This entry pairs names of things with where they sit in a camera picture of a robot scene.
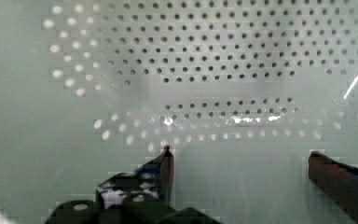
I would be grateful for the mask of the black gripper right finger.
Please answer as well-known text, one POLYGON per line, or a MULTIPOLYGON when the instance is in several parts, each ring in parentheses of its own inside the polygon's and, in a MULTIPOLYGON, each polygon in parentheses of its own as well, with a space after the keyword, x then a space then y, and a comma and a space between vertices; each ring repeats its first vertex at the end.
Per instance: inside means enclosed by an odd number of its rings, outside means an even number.
POLYGON ((308 158, 309 179, 358 224, 358 168, 318 151, 308 158))

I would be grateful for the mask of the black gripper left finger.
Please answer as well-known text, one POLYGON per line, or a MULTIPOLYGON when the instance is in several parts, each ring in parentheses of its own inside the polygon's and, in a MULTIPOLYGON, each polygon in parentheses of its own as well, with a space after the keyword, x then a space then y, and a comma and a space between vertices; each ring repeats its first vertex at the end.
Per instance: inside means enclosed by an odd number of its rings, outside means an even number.
POLYGON ((193 207, 170 206, 173 168, 174 156, 166 145, 135 171, 99 184, 93 201, 58 205, 45 224, 222 224, 193 207))

